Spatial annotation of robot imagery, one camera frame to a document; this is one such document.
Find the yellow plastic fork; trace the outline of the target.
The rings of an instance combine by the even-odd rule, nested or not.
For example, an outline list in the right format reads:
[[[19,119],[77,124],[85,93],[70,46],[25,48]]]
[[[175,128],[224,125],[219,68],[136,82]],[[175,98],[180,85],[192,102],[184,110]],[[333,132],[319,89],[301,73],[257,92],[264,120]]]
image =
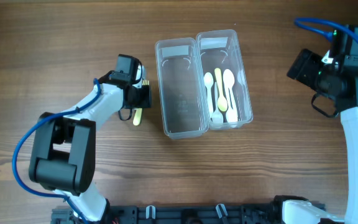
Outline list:
[[[149,86],[150,84],[150,81],[149,80],[143,80],[142,81],[142,85],[143,86]],[[133,125],[134,126],[138,126],[141,122],[141,119],[142,119],[142,108],[137,108],[135,109],[135,116],[134,116],[134,119],[133,119]]]

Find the white spoon diagonal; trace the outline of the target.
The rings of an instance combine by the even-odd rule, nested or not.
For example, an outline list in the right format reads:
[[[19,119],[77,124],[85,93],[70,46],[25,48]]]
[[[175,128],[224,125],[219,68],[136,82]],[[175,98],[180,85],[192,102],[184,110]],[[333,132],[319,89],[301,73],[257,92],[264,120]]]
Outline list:
[[[204,75],[204,85],[206,87],[207,92],[207,102],[208,102],[208,111],[209,117],[212,117],[213,114],[213,101],[212,101],[212,86],[214,84],[213,76],[210,72],[206,72]]]

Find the white spoon bowl down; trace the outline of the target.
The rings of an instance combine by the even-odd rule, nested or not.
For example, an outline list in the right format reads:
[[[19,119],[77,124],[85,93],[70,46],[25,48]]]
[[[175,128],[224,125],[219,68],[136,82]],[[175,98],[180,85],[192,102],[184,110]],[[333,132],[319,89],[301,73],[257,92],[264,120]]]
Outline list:
[[[214,83],[214,102],[215,102],[215,109],[212,114],[211,120],[214,124],[223,124],[224,118],[218,108],[218,87],[216,83]]]

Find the yellow plastic spoon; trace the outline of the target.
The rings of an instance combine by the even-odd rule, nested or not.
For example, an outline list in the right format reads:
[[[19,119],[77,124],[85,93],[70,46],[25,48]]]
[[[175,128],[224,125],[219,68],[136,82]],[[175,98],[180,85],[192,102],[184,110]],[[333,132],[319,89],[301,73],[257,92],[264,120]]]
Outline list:
[[[228,105],[227,100],[223,93],[223,75],[220,68],[214,69],[215,79],[218,86],[218,108],[220,111],[225,112],[227,111]]]

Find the white spoon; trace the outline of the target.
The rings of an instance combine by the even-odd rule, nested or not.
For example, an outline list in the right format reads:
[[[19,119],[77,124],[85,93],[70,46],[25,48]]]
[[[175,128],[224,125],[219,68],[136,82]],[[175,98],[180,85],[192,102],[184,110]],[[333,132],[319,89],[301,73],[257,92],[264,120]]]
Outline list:
[[[234,99],[234,94],[232,88],[235,83],[234,74],[230,69],[225,69],[223,72],[223,83],[225,87],[225,94],[227,96],[228,109],[226,111],[226,120],[228,123],[233,123],[238,121],[237,107]]]
[[[237,81],[238,81],[239,86],[241,87],[243,99],[244,99],[244,101],[246,101],[247,100],[247,82],[246,82],[245,72],[243,69],[238,71]]]

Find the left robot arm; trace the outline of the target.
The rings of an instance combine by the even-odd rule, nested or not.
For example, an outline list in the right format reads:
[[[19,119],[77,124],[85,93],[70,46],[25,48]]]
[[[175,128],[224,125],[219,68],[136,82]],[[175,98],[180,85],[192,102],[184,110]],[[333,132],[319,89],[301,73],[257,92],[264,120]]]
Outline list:
[[[145,81],[142,62],[120,54],[115,69],[94,79],[81,101],[60,113],[45,112],[29,131],[35,136],[29,179],[46,190],[41,196],[64,199],[77,223],[116,222],[93,182],[96,133],[114,113],[151,106]]]

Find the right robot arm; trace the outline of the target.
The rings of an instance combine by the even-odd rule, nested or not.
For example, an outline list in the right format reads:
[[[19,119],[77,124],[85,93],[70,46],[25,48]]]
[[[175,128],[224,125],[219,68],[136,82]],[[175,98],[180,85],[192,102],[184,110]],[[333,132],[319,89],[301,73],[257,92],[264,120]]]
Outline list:
[[[300,197],[275,199],[283,223],[358,223],[358,26],[342,26],[332,21],[297,18],[302,29],[324,36],[331,48],[324,56],[303,49],[287,75],[333,101],[333,114],[316,107],[325,117],[340,116],[347,146],[349,191],[344,218],[335,217]]]

